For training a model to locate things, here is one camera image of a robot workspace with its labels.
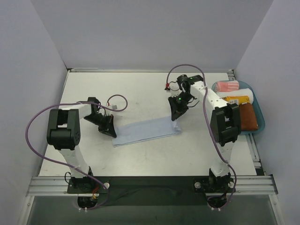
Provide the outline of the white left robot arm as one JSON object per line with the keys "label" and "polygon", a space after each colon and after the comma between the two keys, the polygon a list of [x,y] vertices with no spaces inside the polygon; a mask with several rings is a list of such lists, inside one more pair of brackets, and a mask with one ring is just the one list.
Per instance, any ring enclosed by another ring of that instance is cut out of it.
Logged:
{"label": "white left robot arm", "polygon": [[70,168],[69,184],[89,193],[98,184],[92,178],[91,167],[85,162],[79,143],[81,140],[80,119],[98,126],[98,131],[104,135],[116,138],[114,116],[102,114],[100,102],[95,97],[89,97],[87,103],[78,103],[62,109],[51,109],[49,113],[47,142],[64,157]]}

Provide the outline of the brown towel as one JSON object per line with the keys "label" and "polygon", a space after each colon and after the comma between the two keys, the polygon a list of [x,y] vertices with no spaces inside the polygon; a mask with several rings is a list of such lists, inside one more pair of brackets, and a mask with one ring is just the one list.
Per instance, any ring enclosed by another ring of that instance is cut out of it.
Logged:
{"label": "brown towel", "polygon": [[258,123],[254,108],[250,103],[239,105],[240,121],[242,131],[256,131],[258,130]]}

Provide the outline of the light blue towel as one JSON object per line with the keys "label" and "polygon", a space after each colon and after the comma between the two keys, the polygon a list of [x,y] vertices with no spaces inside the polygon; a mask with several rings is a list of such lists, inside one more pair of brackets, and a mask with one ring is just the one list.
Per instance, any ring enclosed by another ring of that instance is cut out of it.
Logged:
{"label": "light blue towel", "polygon": [[117,137],[112,139],[112,144],[119,147],[178,135],[181,133],[181,127],[178,121],[172,121],[171,117],[167,116],[116,127],[115,131]]}

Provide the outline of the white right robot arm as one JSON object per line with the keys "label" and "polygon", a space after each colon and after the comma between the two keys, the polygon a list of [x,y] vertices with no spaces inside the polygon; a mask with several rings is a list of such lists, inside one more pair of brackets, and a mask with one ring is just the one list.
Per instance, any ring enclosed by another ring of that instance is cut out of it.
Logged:
{"label": "white right robot arm", "polygon": [[209,134],[217,150],[218,158],[210,168],[208,187],[213,192],[224,188],[230,179],[230,160],[234,143],[241,134],[240,110],[237,104],[230,104],[205,85],[200,75],[180,75],[176,83],[180,93],[168,98],[171,120],[175,121],[188,109],[192,99],[202,104]]}

